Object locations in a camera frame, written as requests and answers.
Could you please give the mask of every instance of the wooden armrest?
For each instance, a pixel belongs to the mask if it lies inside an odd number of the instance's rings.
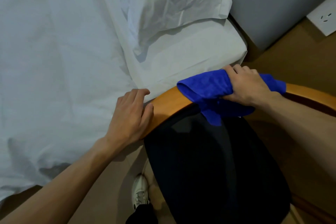
[[[321,112],[336,116],[336,112],[333,113],[323,108],[323,106],[326,106],[327,108],[336,111],[336,97],[327,93],[304,86],[287,83],[285,97],[295,102],[317,109]],[[308,99],[311,102],[318,103],[320,105],[317,106],[316,104],[314,105],[307,103],[302,99]],[[192,103],[189,99],[182,95],[176,86],[170,90],[167,90],[165,93],[153,99],[151,102],[154,105],[154,116],[141,138],[144,138],[146,135],[148,135],[154,128],[163,123],[170,116]]]

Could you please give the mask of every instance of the white bed sheet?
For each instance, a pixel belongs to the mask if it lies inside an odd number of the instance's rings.
[[[132,88],[103,0],[0,0],[0,200],[77,160]]]
[[[105,0],[124,49],[133,81],[148,88],[146,100],[157,97],[184,78],[241,63],[247,53],[244,40],[229,20],[202,20],[163,31],[152,39],[147,53],[134,55],[128,44],[128,26],[118,0]]]

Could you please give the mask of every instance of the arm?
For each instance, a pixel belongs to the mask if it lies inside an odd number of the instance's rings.
[[[143,111],[149,90],[132,90],[118,98],[106,136],[49,184],[5,217],[8,223],[67,223],[86,193],[113,158],[139,140],[153,115],[153,105]]]
[[[336,179],[336,118],[271,92],[255,69],[224,67],[233,94],[224,99],[259,108],[275,120]]]

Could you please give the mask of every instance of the white sneaker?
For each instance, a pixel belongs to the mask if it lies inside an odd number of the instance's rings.
[[[143,175],[138,175],[135,178],[132,187],[132,203],[134,210],[139,205],[148,205],[149,197],[148,197],[148,182],[146,177]]]

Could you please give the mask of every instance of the curved wooden frame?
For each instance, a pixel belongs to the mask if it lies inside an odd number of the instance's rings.
[[[286,98],[295,102],[307,105],[321,112],[336,116],[336,97],[327,93],[287,83]],[[174,115],[192,102],[187,99],[175,86],[151,101],[154,105],[154,116],[142,138],[148,135],[153,129],[162,124],[170,116]],[[323,223],[336,223],[336,218],[317,208],[303,198],[292,195],[292,204],[313,215]]]

